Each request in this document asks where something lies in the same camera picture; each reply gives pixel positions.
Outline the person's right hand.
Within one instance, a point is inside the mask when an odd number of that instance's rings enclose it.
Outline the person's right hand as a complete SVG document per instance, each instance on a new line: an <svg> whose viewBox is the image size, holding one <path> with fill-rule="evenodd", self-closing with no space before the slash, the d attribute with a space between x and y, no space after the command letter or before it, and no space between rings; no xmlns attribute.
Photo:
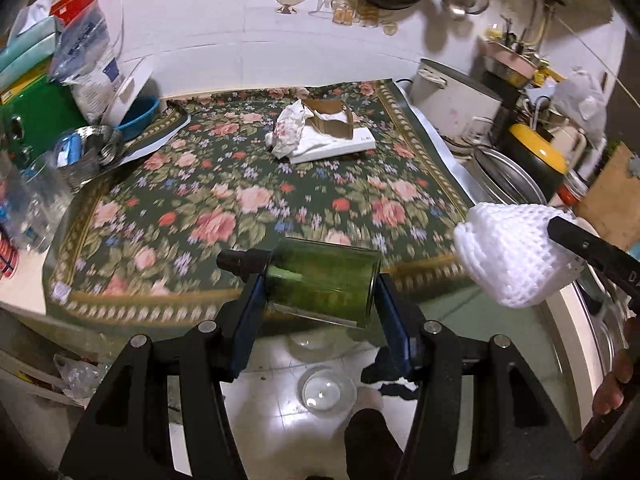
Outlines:
<svg viewBox="0 0 640 480"><path fill-rule="evenodd" d="M612 370L605 376L592 401L592 412L595 415L606 415L610 411L619 410L624 403L623 385L631 381L634 374L634 358L629 349L616 353Z"/></svg>

